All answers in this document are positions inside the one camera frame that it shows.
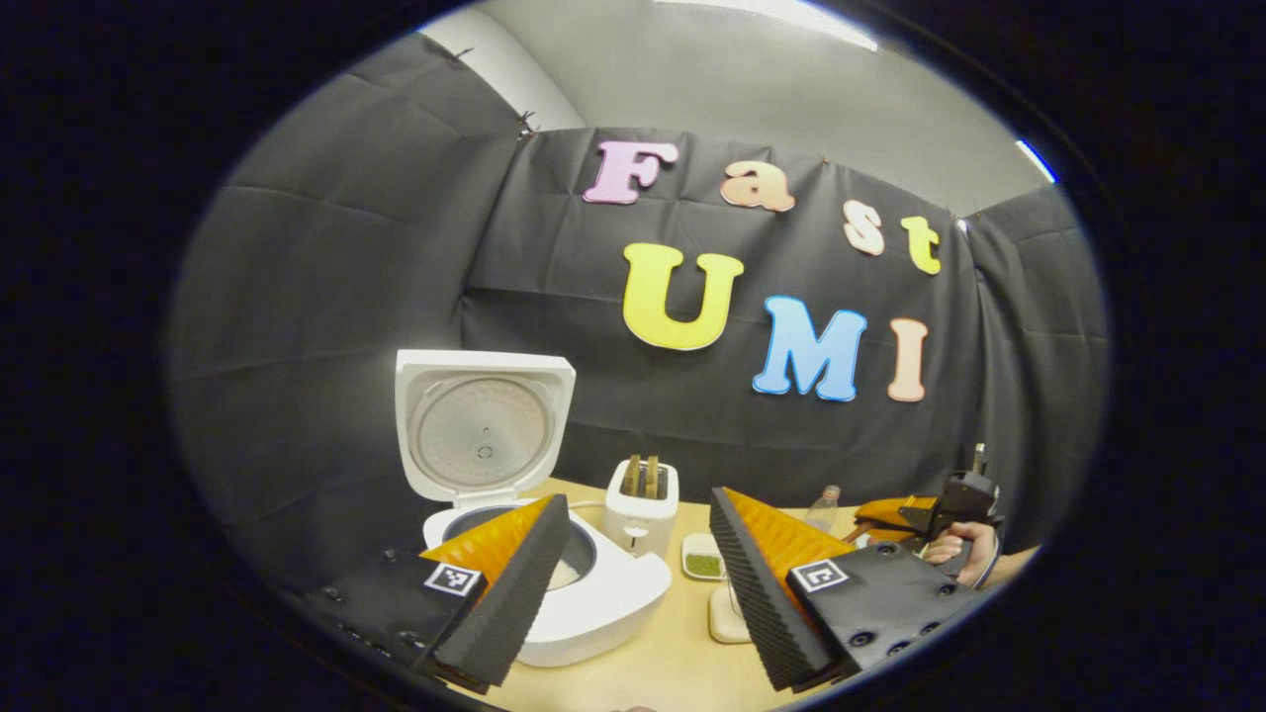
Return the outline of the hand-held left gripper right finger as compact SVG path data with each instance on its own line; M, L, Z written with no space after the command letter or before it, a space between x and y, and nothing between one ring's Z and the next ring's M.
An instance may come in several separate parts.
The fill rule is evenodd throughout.
M858 547L729 488L711 492L709 527L777 690L881 666L979 604L899 544Z

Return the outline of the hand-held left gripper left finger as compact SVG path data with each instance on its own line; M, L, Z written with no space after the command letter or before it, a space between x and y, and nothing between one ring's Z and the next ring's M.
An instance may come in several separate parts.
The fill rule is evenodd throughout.
M387 550L306 606L408 674L485 693L523 649L570 527L563 495L537 497L436 547Z

